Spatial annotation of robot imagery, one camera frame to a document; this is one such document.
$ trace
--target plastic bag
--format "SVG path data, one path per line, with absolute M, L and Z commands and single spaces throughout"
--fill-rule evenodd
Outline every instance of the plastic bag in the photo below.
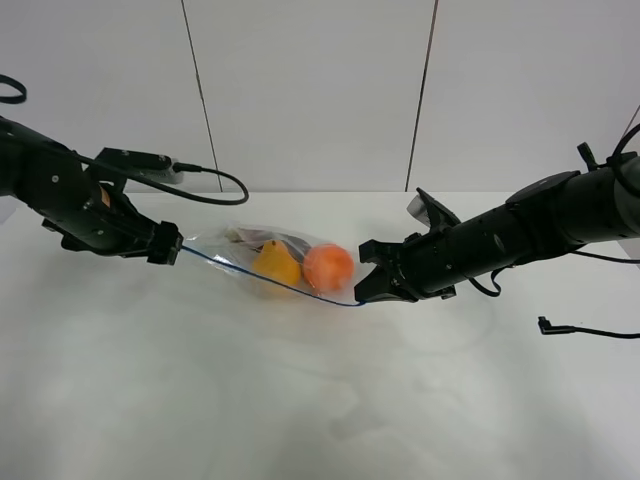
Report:
M 372 265 L 335 243 L 271 227 L 230 226 L 187 239 L 183 249 L 266 298 L 296 294 L 359 306 L 353 287 Z

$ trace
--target white table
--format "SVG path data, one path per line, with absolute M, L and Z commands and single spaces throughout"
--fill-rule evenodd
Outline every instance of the white table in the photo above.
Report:
M 222 208 L 133 195 L 185 235 L 228 221 L 355 248 L 424 230 L 412 194 L 254 194 Z M 506 194 L 439 194 L 462 219 Z M 347 309 L 259 300 L 174 267 L 60 249 L 19 209 L 0 239 L 0 478 L 631 479 L 640 473 L 640 271 L 568 256 L 503 296 Z M 623 256 L 615 243 L 590 251 Z

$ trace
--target yellow fruit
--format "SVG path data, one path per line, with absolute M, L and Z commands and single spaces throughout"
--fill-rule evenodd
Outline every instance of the yellow fruit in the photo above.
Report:
M 287 246 L 279 240 L 271 240 L 262 246 L 262 251 L 253 261 L 252 270 L 254 273 L 290 287 L 295 287 L 301 276 L 300 265 L 291 256 Z M 270 292 L 286 291 L 277 285 L 262 283 L 265 283 Z

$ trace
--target white tabletop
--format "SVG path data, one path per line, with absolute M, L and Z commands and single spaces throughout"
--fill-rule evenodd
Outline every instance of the white tabletop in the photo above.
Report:
M 506 194 L 438 194 L 461 219 Z M 229 221 L 355 248 L 424 231 L 413 194 L 132 195 L 185 236 Z M 0 227 L 0 478 L 631 479 L 640 473 L 640 271 L 576 256 L 417 304 L 252 297 L 174 267 L 70 253 L 20 208 Z M 589 251 L 624 256 L 615 243 Z

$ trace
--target clear plastic bag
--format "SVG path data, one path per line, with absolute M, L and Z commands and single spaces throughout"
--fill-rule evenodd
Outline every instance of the clear plastic bag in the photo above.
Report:
M 229 226 L 190 237 L 183 249 L 265 298 L 301 294 L 359 306 L 353 287 L 373 269 L 335 243 L 272 227 Z

